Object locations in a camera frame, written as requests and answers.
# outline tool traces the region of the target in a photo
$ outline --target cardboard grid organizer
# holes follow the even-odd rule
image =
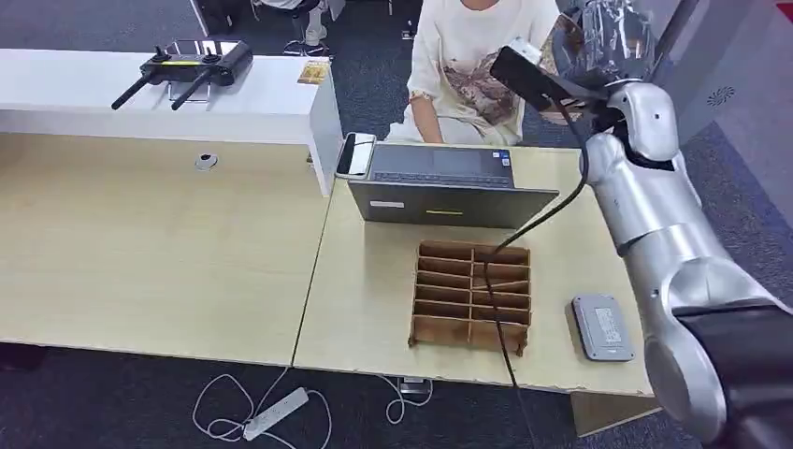
[[[495,246],[422,241],[416,262],[410,346],[462,344],[500,351],[496,311],[484,282],[484,260]],[[488,275],[507,350],[526,348],[531,324],[529,251],[505,248],[492,256]]]

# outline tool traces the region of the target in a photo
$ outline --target gray carpet floor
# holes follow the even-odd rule
[[[379,2],[350,3],[328,24],[336,54],[333,74],[345,132],[380,137],[407,104],[411,43],[398,38],[401,23]],[[243,37],[258,54],[278,53],[290,36],[282,16],[263,12],[242,18],[231,36]],[[6,0],[0,4],[0,47],[59,50],[149,51],[173,38],[200,37],[187,0]],[[525,144],[571,146],[569,131],[527,114]],[[705,212],[725,245],[747,270],[784,300],[793,286],[793,234],[716,125],[684,146]],[[195,397],[214,376],[229,372],[255,397],[281,369],[243,364],[50,350],[33,372],[0,372],[0,449],[214,448],[193,427]],[[393,391],[380,379],[356,374],[292,370],[277,388],[279,398],[298,385],[321,390],[333,413],[331,448],[517,448],[528,447],[513,392],[504,387],[437,383],[433,400],[409,408],[390,426],[384,409]],[[539,447],[695,448],[664,413],[576,439],[564,395],[523,392]],[[240,417],[246,403],[230,384],[210,392],[199,418]],[[321,403],[306,407],[274,428],[298,448],[319,447],[326,421]],[[277,447],[263,439],[250,447]]]

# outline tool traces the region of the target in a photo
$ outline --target white cable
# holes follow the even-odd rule
[[[245,426],[248,423],[250,423],[251,420],[256,415],[259,414],[259,412],[261,412],[262,406],[265,405],[265,400],[267,399],[267,396],[269,396],[270,392],[273,390],[273,388],[275,388],[275,385],[277,385],[278,382],[281,381],[281,378],[283,378],[283,376],[286,374],[286,371],[288,371],[288,370],[289,370],[289,367],[286,367],[286,368],[283,369],[283,371],[281,372],[281,375],[278,376],[278,379],[276,379],[275,382],[273,382],[273,384],[267,389],[267,391],[265,392],[265,395],[259,401],[259,405],[257,405],[256,408],[253,407],[253,399],[251,398],[251,395],[248,394],[248,391],[246,391],[245,388],[243,388],[242,385],[239,383],[239,381],[234,376],[232,376],[231,374],[221,374],[220,376],[212,379],[211,381],[209,381],[207,386],[205,386],[204,389],[201,390],[201,394],[198,395],[198,398],[195,400],[195,405],[193,406],[193,424],[195,425],[196,428],[198,428],[198,430],[201,430],[202,433],[204,433],[208,437],[212,438],[213,440],[221,440],[221,441],[224,441],[224,442],[238,442],[238,441],[240,441],[242,439],[242,431],[245,429]],[[209,390],[209,388],[213,384],[215,384],[216,382],[220,381],[221,379],[225,379],[225,378],[230,379],[231,382],[233,382],[234,385],[237,386],[239,391],[241,391],[242,394],[245,395],[245,398],[248,400],[248,404],[251,407],[251,410],[248,412],[248,417],[246,417],[242,421],[235,421],[233,419],[226,419],[226,418],[216,418],[216,419],[213,419],[209,423],[208,426],[201,427],[201,425],[198,423],[198,418],[197,418],[198,406],[201,403],[201,399],[204,397],[204,395],[207,393],[207,390]],[[324,409],[327,412],[327,436],[325,436],[325,438],[324,438],[323,445],[320,446],[320,449],[325,449],[325,447],[327,446],[327,443],[330,441],[330,434],[331,434],[331,432],[333,430],[333,419],[330,416],[330,406],[327,404],[327,399],[325,399],[323,394],[320,393],[319,391],[306,390],[306,394],[308,394],[308,395],[317,395],[322,400],[322,402],[324,404]],[[224,425],[227,425],[227,426],[231,426],[231,428],[228,429],[226,432],[223,432],[223,433],[213,433],[212,432],[212,426],[216,426],[216,425],[219,425],[219,424],[224,424]],[[231,435],[233,435],[235,432],[239,432],[239,435],[237,435],[236,437],[232,437]],[[288,442],[287,440],[279,437],[278,435],[275,435],[275,434],[272,434],[272,433],[269,433],[269,432],[263,432],[262,435],[265,435],[265,436],[267,436],[267,437],[269,437],[269,438],[271,438],[271,439],[273,439],[273,440],[275,440],[277,442],[280,442],[281,444],[285,445],[289,449],[296,449],[290,442]]]
[[[259,14],[256,12],[256,5],[260,3],[258,0],[251,0],[251,12],[253,12],[253,17],[256,19],[257,22],[259,21]]]
[[[391,402],[388,403],[388,405],[385,406],[385,419],[387,419],[388,422],[391,423],[394,426],[399,424],[399,423],[401,423],[402,422],[402,418],[405,417],[405,404],[410,404],[410,405],[412,405],[414,407],[424,407],[429,402],[429,400],[432,399],[432,388],[433,388],[432,387],[432,379],[428,379],[429,380],[429,395],[427,395],[426,399],[424,399],[423,401],[416,402],[416,401],[413,401],[413,400],[409,400],[409,399],[403,398],[402,397],[402,392],[399,391],[399,388],[397,388],[397,386],[394,383],[392,383],[391,381],[389,381],[385,377],[381,376],[380,374],[375,374],[375,375],[377,377],[383,379],[384,381],[386,381],[389,385],[391,385],[391,388],[394,388],[394,391],[396,391],[396,395],[398,396],[398,398],[392,400]],[[399,412],[399,417],[397,419],[391,419],[391,407],[393,407],[394,404],[399,404],[399,405],[402,406],[401,411]]]

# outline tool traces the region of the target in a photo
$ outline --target person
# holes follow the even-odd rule
[[[256,15],[255,7],[265,5],[278,9],[295,9],[304,0],[251,0],[253,15]],[[309,12],[309,27],[306,28],[306,45],[316,47],[320,45],[320,40],[327,37],[327,28],[322,25],[322,13],[326,10],[325,0],[320,0],[320,4]]]
[[[516,37],[540,48],[558,14],[554,0],[425,0],[413,41],[410,104],[386,140],[519,142],[526,103],[490,67]]]

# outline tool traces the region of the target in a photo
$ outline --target light wood desk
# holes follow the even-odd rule
[[[516,186],[558,189],[560,197],[580,179],[576,151],[514,149],[512,164]],[[364,223],[347,183],[337,180],[295,366],[508,384],[500,353],[422,343],[408,347],[419,242],[498,244],[507,235],[478,228]],[[518,383],[575,392],[573,409],[582,435],[657,410],[648,399],[652,388],[644,372],[633,293],[591,190],[519,245],[531,251],[533,315],[525,353],[512,358]],[[636,350],[633,361],[597,363],[584,357],[570,310],[570,301],[580,293],[610,294],[619,301]],[[594,403],[605,403],[597,401],[599,395],[580,394],[622,395],[623,400],[605,396],[607,411]]]
[[[328,198],[307,147],[0,134],[0,340],[288,365]],[[218,165],[198,172],[195,158]]]

